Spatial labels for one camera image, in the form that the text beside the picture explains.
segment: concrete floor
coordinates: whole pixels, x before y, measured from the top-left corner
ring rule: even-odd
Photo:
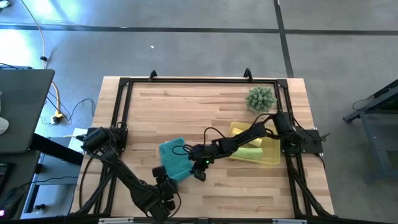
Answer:
[[[0,24],[31,24],[19,1],[0,12]],[[28,1],[44,24],[135,27],[278,28],[271,0],[222,1]],[[393,0],[280,0],[286,29],[397,30]],[[105,75],[287,77],[279,34],[45,31],[49,68],[55,70],[63,104],[98,99]],[[0,30],[0,62],[40,68],[35,30]],[[341,119],[354,101],[398,78],[398,36],[287,35],[294,77],[304,78],[315,125],[331,132],[323,144],[326,174],[337,215],[397,223],[398,181],[365,184],[373,169],[360,121]],[[71,134],[92,122],[80,105],[69,126],[40,122],[44,136]],[[48,121],[53,108],[46,104]]]

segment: yellow tray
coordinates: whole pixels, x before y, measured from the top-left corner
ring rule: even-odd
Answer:
[[[245,123],[240,123],[240,122],[232,122],[231,127],[229,129],[229,136],[231,137],[232,129],[238,128],[242,131],[247,130],[250,128],[251,124],[245,124]],[[268,127],[266,128],[271,129],[275,134],[277,134],[275,127]],[[261,138],[261,149],[262,149],[262,157],[260,160],[253,160],[253,159],[243,159],[243,158],[238,158],[238,157],[233,157],[230,156],[229,158],[231,159],[237,159],[240,161],[248,161],[248,162],[256,162],[260,164],[265,164],[265,165],[276,165],[280,163],[280,141],[279,140],[274,140],[271,138]],[[255,147],[253,145],[250,145],[249,143],[241,146],[241,147]]]

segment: spiky green ball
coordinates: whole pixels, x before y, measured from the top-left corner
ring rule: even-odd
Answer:
[[[271,88],[257,86],[249,90],[246,104],[249,109],[257,113],[263,113],[268,112],[269,108],[276,103],[276,100]]]

